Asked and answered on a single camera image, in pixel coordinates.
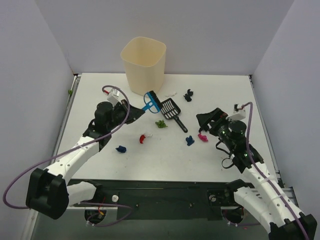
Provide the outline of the blue hand brush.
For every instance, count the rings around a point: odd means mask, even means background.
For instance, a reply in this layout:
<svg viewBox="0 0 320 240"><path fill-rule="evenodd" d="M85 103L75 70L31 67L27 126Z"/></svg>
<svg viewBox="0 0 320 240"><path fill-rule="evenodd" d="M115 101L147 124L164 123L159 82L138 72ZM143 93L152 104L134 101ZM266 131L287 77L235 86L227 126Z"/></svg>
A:
<svg viewBox="0 0 320 240"><path fill-rule="evenodd" d="M162 104L157 97L156 93L151 90L144 94L143 96L144 107L142 108L143 111L149 110L153 114L157 114L161 111Z"/></svg>

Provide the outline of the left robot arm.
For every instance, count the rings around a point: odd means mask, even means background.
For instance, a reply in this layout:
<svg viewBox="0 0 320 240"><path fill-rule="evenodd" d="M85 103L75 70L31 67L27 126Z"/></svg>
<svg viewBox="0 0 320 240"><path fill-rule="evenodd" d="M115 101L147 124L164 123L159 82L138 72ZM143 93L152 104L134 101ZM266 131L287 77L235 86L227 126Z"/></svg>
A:
<svg viewBox="0 0 320 240"><path fill-rule="evenodd" d="M101 186L90 180L69 185L74 174L110 141L111 132L122 124L131 124L145 110L128 105L126 100L116 105L100 102L82 137L74 148L45 169L36 168L30 175L26 206L54 220L67 207L87 201L92 206L103 200Z"/></svg>

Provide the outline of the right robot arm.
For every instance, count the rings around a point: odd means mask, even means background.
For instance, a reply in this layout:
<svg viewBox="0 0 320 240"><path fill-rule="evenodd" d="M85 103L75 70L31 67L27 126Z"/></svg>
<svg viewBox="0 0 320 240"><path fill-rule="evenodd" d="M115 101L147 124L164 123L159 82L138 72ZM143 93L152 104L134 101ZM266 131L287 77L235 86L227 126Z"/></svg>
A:
<svg viewBox="0 0 320 240"><path fill-rule="evenodd" d="M246 179L229 182L223 192L224 201L244 207L264 227L270 240L313 240L316 219L304 214L271 175L245 135L249 126L220 108L199 113L196 118L200 131L218 137L227 147L233 165Z"/></svg>

